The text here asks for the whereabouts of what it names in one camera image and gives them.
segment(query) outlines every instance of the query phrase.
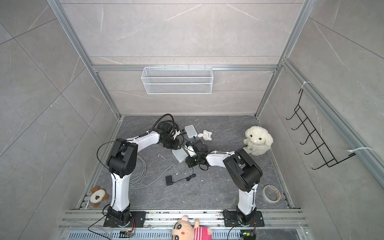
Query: white zip tie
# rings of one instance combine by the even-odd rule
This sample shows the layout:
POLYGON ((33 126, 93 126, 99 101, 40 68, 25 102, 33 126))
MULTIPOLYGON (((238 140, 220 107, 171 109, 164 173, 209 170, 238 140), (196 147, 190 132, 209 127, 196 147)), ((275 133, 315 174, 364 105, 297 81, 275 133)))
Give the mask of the white zip tie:
POLYGON ((357 151, 357 150, 360 150, 360 149, 370 149, 370 150, 374 151, 373 148, 371 148, 371 147, 358 147, 358 148, 355 148, 355 149, 352 149, 352 150, 347 150, 347 151, 348 152, 354 152, 354 151, 357 151))
POLYGON ((303 87, 304 87, 304 84, 306 84, 306 83, 310 83, 310 82, 304 81, 304 82, 303 82, 303 85, 301 86, 301 88, 303 88, 303 87))

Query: plush doll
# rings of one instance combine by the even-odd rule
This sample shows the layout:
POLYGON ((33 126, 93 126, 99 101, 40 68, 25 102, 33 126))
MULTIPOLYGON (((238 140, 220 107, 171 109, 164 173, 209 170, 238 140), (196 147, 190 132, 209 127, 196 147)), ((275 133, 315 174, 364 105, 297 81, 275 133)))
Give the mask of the plush doll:
POLYGON ((262 127, 253 126, 245 131, 246 139, 243 140, 247 145, 243 149, 249 154, 259 156, 271 149, 273 143, 272 136, 262 127))
POLYGON ((98 207, 102 200, 106 200, 108 198, 108 195, 105 193, 105 189, 100 189, 98 186, 92 188, 91 194, 92 195, 89 200, 93 203, 93 207, 98 207))
POLYGON ((200 227, 199 220, 192 227, 188 218, 182 217, 173 226, 171 240, 212 240, 212 229, 200 227))
POLYGON ((212 135, 212 132, 204 130, 203 133, 199 133, 197 137, 202 137, 206 141, 212 141, 211 135, 212 135))

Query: doll face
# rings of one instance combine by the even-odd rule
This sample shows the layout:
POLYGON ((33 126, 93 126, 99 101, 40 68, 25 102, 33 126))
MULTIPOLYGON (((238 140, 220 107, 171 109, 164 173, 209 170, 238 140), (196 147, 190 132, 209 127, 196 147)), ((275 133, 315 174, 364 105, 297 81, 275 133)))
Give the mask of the doll face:
POLYGON ((190 232, 194 232, 193 227, 183 220, 179 220, 173 226, 171 240, 183 240, 189 238, 190 232))

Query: brown and white plush toy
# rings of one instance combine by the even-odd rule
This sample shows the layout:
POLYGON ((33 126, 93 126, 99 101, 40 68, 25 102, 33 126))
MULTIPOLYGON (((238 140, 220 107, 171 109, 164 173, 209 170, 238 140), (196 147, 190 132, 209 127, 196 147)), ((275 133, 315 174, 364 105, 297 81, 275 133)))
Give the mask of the brown and white plush toy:
POLYGON ((93 203, 93 207, 98 207, 102 200, 106 200, 108 198, 108 195, 105 193, 105 189, 100 189, 98 186, 93 187, 91 193, 92 195, 89 200, 93 203))
POLYGON ((192 227, 188 218, 182 217, 172 229, 171 240, 212 240, 212 229, 201 227, 199 220, 192 227))

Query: black wire rack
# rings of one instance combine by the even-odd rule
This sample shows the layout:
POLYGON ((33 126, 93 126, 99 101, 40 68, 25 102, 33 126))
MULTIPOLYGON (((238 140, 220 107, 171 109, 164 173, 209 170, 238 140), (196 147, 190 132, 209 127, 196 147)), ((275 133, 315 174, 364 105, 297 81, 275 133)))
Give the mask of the black wire rack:
POLYGON ((301 106, 300 106, 300 100, 301 100, 301 96, 303 95, 303 89, 300 89, 300 91, 299 91, 299 94, 300 94, 300 98, 299 98, 299 102, 297 103, 297 105, 296 105, 296 107, 295 107, 295 113, 290 117, 290 118, 286 118, 287 120, 291 120, 295 115, 299 118, 299 120, 301 121, 301 123, 300 123, 300 125, 297 127, 297 128, 295 128, 295 129, 293 129, 293 128, 291 128, 292 130, 297 130, 301 125, 303 125, 304 126, 304 128, 305 128, 305 130, 307 131, 307 133, 308 133, 308 137, 307 137, 307 139, 305 140, 305 142, 304 143, 301 143, 300 142, 300 144, 301 145, 304 145, 304 144, 306 144, 307 143, 307 141, 308 141, 308 139, 309 138, 311 138, 311 140, 313 141, 313 143, 314 143, 314 145, 316 146, 316 148, 312 151, 312 152, 310 152, 310 153, 304 153, 305 155, 310 155, 311 153, 313 153, 314 151, 318 151, 319 153, 320 153, 320 155, 321 155, 321 157, 322 157, 322 159, 324 160, 324 164, 323 165, 321 165, 320 167, 317 167, 317 168, 312 168, 313 170, 317 170, 317 169, 319 169, 319 168, 321 168, 321 167, 323 167, 323 166, 325 166, 325 165, 327 165, 328 167, 332 167, 332 166, 335 166, 336 164, 339 164, 339 163, 341 163, 342 161, 344 161, 344 160, 347 160, 348 158, 350 158, 350 157, 353 157, 353 156, 355 156, 356 154, 355 153, 351 153, 350 155, 348 155, 348 157, 346 157, 346 158, 344 158, 343 160, 341 160, 341 161, 338 161, 335 157, 334 157, 334 155, 332 154, 332 152, 331 152, 331 150, 329 149, 329 147, 327 146, 327 144, 325 143, 325 141, 323 140, 323 138, 322 138, 322 136, 319 134, 319 132, 317 131, 317 129, 315 128, 315 126, 312 124, 312 122, 311 122, 311 120, 308 118, 308 116, 307 116, 307 114, 304 112, 304 110, 301 108, 301 106), (298 111, 299 110, 301 110, 301 112, 305 115, 305 119, 304 120, 302 120, 301 119, 301 117, 299 116, 299 114, 298 114, 298 111), (311 132, 309 132, 309 130, 308 130, 308 128, 305 126, 305 124, 304 124, 304 122, 305 121, 307 121, 307 122, 309 122, 311 125, 312 125, 312 127, 313 127, 313 131, 311 131, 311 132), (320 137, 320 139, 321 139, 321 141, 320 142, 318 142, 318 143, 316 143, 315 142, 315 140, 313 139, 313 137, 312 137, 312 134, 313 133, 317 133, 317 135, 320 137), (326 147, 326 149, 329 151, 329 153, 330 153, 330 155, 331 155, 331 160, 329 160, 329 161, 327 161, 327 160, 325 160, 325 158, 324 158, 324 155, 322 154, 322 152, 320 151, 320 147, 321 146, 325 146, 326 147))

